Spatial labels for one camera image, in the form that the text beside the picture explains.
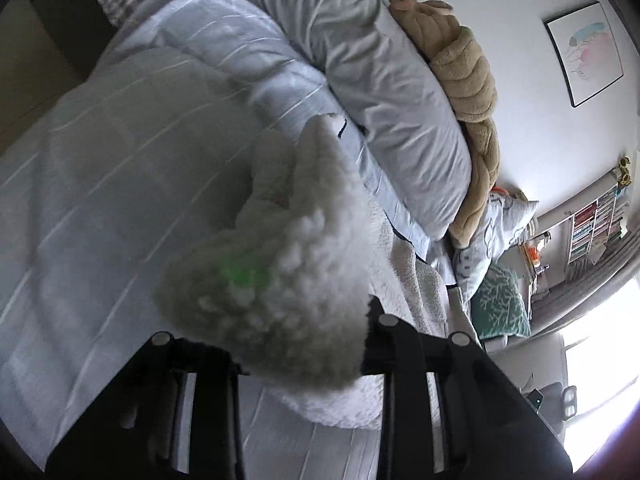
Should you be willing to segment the white fleece jacket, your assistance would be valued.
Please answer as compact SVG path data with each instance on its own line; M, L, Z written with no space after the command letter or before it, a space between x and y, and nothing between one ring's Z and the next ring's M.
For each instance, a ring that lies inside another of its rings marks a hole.
M303 418L373 430L383 381L360 372L370 301L442 336L448 297L364 187L346 127L326 114L297 140L264 132L235 225L168 263L154 299L180 333L228 351Z

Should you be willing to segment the green coral pattern cushion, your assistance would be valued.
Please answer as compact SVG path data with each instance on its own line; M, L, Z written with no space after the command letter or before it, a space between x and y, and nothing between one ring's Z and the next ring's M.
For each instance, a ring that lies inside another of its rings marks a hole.
M480 339L528 337L529 316L516 274L491 263L471 300L472 323Z

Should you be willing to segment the white printed pillow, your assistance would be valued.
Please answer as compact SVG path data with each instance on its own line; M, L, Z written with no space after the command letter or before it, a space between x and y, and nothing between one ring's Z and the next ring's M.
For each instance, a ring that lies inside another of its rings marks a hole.
M480 288L491 263L524 240L537 207L536 200L530 202L498 192L489 194L469 246L454 253L454 275L464 304L470 302Z

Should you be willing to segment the white bookshelf with books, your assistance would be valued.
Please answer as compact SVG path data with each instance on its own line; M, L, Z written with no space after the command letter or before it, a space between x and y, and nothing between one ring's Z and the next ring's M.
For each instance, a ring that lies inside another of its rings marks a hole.
M567 267L598 260L608 248L622 236L622 223L628 202L626 191L619 183L611 185L604 193L579 209L573 216Z

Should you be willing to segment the light blue checked duvet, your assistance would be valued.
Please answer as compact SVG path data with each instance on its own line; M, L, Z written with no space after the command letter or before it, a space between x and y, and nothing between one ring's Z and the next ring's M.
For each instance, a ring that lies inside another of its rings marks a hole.
M163 328L164 264L232 225L256 138L324 113L347 116L364 182L424 252L326 75L248 0L149 0L2 156L1 418L36 465Z

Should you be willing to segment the tan knitted blanket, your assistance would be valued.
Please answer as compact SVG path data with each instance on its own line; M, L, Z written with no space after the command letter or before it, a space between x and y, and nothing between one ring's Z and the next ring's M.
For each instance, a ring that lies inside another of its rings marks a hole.
M495 78L472 30L459 23L448 3L390 0L388 10L427 60L463 125L472 162L471 182L449 234L454 246L465 248L480 225L500 169L499 139L492 120L498 101Z

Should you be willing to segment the grey pillow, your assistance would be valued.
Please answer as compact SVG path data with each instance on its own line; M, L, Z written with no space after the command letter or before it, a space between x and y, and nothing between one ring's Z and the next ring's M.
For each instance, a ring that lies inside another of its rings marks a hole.
M383 0L248 0L326 75L410 217L433 240L454 221L471 157L442 86Z

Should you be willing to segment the framed wall picture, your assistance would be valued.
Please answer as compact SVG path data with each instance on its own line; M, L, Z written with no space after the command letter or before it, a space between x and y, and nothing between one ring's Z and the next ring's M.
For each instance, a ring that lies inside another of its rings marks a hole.
M600 2L546 21L544 26L560 61L572 107L623 78L620 51Z

